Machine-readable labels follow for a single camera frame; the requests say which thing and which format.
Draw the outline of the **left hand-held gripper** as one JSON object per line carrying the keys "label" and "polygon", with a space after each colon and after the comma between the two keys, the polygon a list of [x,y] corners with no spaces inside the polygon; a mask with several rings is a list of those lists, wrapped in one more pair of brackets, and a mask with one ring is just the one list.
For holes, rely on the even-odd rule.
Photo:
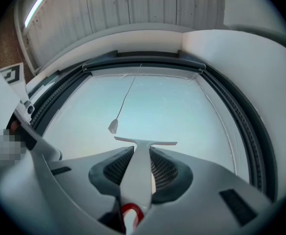
{"label": "left hand-held gripper", "polygon": [[39,152],[46,161],[59,161],[62,153],[31,126],[28,109],[32,107],[25,89],[23,64],[0,69],[0,135],[8,129],[14,115],[19,122],[16,133],[30,151]]}

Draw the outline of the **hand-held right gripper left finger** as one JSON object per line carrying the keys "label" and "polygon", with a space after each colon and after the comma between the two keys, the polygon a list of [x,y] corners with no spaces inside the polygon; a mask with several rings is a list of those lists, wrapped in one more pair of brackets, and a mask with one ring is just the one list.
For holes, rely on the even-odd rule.
{"label": "hand-held right gripper left finger", "polygon": [[121,147],[87,157],[49,162],[51,173],[79,207],[111,229],[124,229],[120,184],[134,154]]}

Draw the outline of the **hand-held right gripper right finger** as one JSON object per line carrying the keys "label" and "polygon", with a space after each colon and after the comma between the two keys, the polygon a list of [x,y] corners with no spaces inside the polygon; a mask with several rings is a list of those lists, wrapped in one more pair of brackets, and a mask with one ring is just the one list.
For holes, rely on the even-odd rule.
{"label": "hand-held right gripper right finger", "polygon": [[271,205],[219,164],[154,147],[150,155],[154,165],[173,165],[176,177],[153,195],[144,231],[239,231]]}

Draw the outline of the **frosted window glass pane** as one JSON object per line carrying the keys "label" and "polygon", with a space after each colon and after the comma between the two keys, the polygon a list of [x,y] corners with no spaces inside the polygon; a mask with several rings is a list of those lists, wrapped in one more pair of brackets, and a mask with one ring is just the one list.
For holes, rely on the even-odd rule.
{"label": "frosted window glass pane", "polygon": [[89,78],[65,101],[43,134],[64,159],[126,146],[115,136],[176,141],[173,151],[220,164],[249,181],[244,144],[231,115],[193,79]]}

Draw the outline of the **person's left hand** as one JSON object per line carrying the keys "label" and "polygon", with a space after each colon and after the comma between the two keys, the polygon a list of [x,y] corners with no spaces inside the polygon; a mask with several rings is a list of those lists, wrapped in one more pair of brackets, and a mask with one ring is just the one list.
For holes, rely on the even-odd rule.
{"label": "person's left hand", "polygon": [[14,164],[20,161],[25,152],[25,143],[18,134],[21,124],[18,120],[10,123],[8,129],[3,129],[0,135],[0,164]]}

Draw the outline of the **white chest freezer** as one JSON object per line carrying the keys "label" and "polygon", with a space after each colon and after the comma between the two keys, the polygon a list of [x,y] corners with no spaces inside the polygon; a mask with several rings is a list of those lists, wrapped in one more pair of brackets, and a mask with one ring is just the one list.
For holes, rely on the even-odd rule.
{"label": "white chest freezer", "polygon": [[130,51],[106,52],[97,57],[77,62],[72,65],[65,63],[63,70],[56,69],[51,76],[62,74],[56,82],[35,102],[35,110],[30,122],[34,130],[47,121],[48,112],[52,106],[68,93],[72,92],[79,83],[92,75],[96,70],[108,68],[128,67],[131,64],[153,64],[157,68],[179,68],[186,71],[198,71],[208,85],[225,103],[229,113],[234,118],[243,144],[246,147],[248,168],[251,184],[262,191],[270,200],[277,199],[277,168],[274,149],[268,132],[256,113],[251,102],[243,95],[238,87],[225,75],[210,65],[182,50],[174,52],[163,51]]}

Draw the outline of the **rectangular ceiling light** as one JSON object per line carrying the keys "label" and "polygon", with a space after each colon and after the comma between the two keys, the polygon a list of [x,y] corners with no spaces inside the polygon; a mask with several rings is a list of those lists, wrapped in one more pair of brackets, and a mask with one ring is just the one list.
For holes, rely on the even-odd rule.
{"label": "rectangular ceiling light", "polygon": [[33,4],[33,6],[31,7],[25,21],[24,21],[24,27],[27,28],[28,25],[30,24],[32,17],[34,16],[34,14],[36,13],[36,11],[38,10],[38,8],[40,7],[40,5],[43,3],[44,0],[36,0],[35,3]]}

